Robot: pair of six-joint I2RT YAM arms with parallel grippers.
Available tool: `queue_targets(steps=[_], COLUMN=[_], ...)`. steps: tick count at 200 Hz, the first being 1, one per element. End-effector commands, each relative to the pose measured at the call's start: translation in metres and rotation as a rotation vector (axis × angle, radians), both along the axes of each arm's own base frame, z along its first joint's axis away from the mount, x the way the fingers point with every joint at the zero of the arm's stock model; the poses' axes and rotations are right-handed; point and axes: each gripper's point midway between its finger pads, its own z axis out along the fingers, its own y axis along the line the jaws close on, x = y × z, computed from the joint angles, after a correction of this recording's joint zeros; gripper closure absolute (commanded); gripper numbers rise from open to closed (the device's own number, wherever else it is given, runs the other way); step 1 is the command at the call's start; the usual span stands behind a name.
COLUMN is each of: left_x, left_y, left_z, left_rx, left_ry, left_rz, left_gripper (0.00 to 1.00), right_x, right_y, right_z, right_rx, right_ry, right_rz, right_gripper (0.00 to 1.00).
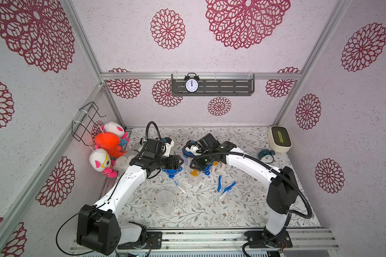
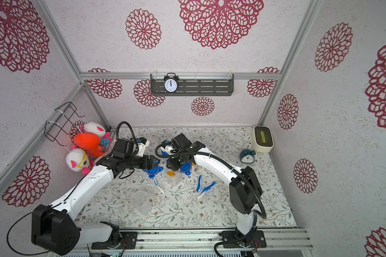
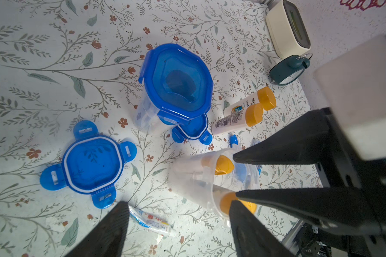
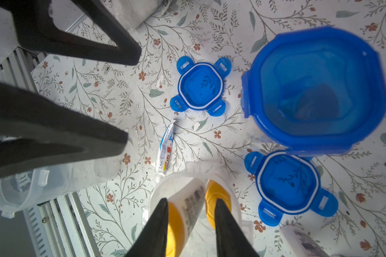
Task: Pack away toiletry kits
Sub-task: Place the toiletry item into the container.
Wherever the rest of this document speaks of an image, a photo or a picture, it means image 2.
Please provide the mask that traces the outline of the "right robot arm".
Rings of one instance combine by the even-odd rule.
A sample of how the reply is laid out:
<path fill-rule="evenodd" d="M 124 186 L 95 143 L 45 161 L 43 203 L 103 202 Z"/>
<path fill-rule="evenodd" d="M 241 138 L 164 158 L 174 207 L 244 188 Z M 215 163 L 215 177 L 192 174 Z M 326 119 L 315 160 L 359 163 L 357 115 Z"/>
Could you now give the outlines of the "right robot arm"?
<path fill-rule="evenodd" d="M 261 202 L 263 191 L 255 171 L 247 166 L 240 168 L 211 152 L 205 144 L 191 142 L 180 133 L 172 140 L 163 141 L 154 150 L 157 157 L 165 158 L 166 167 L 178 170 L 187 162 L 202 167 L 222 180 L 229 188 L 229 200 L 238 212 L 236 230 L 244 236 L 256 227 L 257 217 L 267 218 Z"/>

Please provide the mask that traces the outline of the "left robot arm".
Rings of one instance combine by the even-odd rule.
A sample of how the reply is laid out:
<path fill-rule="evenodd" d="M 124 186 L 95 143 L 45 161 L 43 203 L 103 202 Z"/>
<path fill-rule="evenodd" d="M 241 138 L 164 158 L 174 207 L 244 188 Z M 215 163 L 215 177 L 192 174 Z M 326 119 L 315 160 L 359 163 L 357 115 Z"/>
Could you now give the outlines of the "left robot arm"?
<path fill-rule="evenodd" d="M 117 140 L 109 153 L 95 160 L 91 171 L 76 186 L 49 206 L 39 205 L 33 211 L 31 242 L 61 256 L 85 244 L 119 246 L 122 236 L 117 225 L 100 222 L 78 227 L 74 220 L 91 198 L 122 171 L 150 170 L 158 165 L 157 158 L 144 153 L 149 144 L 145 138 Z"/>

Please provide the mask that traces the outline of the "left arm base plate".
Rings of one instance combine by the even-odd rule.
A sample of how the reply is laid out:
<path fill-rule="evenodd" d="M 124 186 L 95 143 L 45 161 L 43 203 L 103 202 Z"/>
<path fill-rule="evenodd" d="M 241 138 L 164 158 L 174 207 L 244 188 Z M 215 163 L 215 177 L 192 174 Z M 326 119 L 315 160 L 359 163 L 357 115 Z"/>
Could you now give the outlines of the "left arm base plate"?
<path fill-rule="evenodd" d="M 106 242 L 96 242 L 91 245 L 92 250 L 132 250 L 137 243 L 137 232 L 120 232 L 119 236 L 111 236 Z"/>

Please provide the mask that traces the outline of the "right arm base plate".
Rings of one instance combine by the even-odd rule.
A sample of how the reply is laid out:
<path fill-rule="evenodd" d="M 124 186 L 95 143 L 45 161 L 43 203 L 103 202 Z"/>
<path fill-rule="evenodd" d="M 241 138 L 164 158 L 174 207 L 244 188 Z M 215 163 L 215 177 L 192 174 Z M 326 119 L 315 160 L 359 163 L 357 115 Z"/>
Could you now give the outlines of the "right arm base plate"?
<path fill-rule="evenodd" d="M 239 240 L 242 235 L 239 231 L 222 231 L 219 233 L 222 237 L 224 248 L 266 248 L 267 241 L 264 232 L 256 229 L 246 238 Z"/>

